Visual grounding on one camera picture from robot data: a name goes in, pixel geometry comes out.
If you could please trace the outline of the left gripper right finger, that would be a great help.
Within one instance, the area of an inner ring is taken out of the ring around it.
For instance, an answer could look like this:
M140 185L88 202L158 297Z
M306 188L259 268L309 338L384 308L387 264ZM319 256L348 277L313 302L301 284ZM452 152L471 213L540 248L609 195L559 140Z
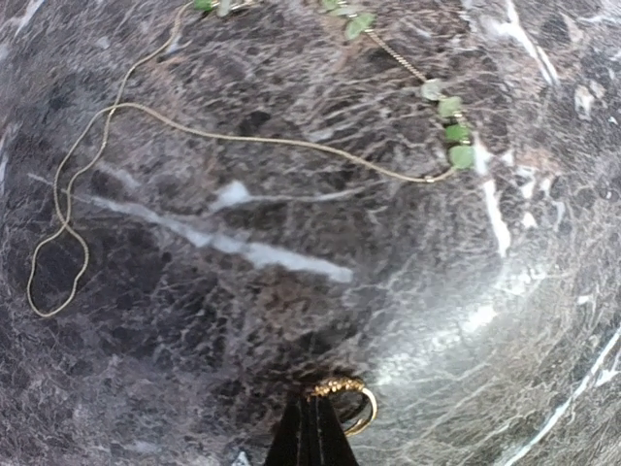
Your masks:
M327 397L312 397L310 400L310 465L358 466Z

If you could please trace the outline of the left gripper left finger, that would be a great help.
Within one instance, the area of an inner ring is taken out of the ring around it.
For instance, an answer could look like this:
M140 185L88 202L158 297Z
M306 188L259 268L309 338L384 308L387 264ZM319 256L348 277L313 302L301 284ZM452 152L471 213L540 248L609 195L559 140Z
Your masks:
M289 400L268 450L265 466L307 466L311 464L309 407L309 402L303 395Z

